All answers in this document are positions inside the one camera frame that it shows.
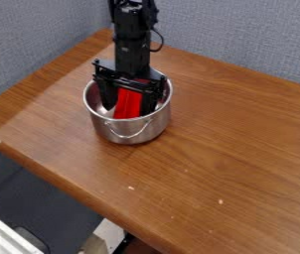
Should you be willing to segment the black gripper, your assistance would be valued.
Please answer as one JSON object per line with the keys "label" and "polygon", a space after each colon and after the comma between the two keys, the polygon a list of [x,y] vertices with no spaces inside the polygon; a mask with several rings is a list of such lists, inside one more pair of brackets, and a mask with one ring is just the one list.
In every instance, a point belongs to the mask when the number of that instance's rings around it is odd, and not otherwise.
{"label": "black gripper", "polygon": [[113,59],[95,59],[92,79],[97,84],[100,101],[109,110],[117,99],[117,88],[141,94],[140,115],[154,112],[163,93],[166,76],[149,66],[149,37],[139,39],[113,38]]}

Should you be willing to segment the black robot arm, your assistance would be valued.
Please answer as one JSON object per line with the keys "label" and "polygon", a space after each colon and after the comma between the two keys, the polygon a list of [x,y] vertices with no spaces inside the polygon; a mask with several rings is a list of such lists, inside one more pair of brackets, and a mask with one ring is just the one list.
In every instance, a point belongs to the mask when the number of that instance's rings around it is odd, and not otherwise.
{"label": "black robot arm", "polygon": [[154,0],[108,0],[113,25],[113,61],[95,59],[92,79],[101,105],[113,119],[144,116],[155,111],[167,77],[149,66],[151,32],[158,22]]}

